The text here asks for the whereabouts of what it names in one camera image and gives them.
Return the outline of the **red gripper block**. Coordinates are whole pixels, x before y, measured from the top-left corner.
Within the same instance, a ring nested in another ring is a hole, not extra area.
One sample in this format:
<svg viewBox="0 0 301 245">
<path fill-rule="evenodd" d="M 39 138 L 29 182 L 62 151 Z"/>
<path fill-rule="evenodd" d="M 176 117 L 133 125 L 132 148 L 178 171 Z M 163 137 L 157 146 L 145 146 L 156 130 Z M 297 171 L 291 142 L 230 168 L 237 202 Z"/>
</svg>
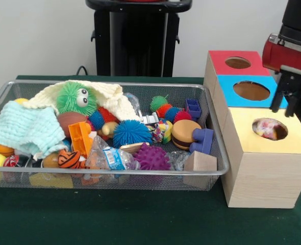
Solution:
<svg viewBox="0 0 301 245">
<path fill-rule="evenodd" d="M 280 71 L 282 65 L 301 70 L 301 52 L 267 40 L 263 49 L 262 63 L 264 67 L 274 71 Z M 281 74 L 270 106 L 272 112 L 278 112 L 284 96 L 288 98 L 285 116 L 293 117 L 301 97 L 301 76 Z"/>
</svg>

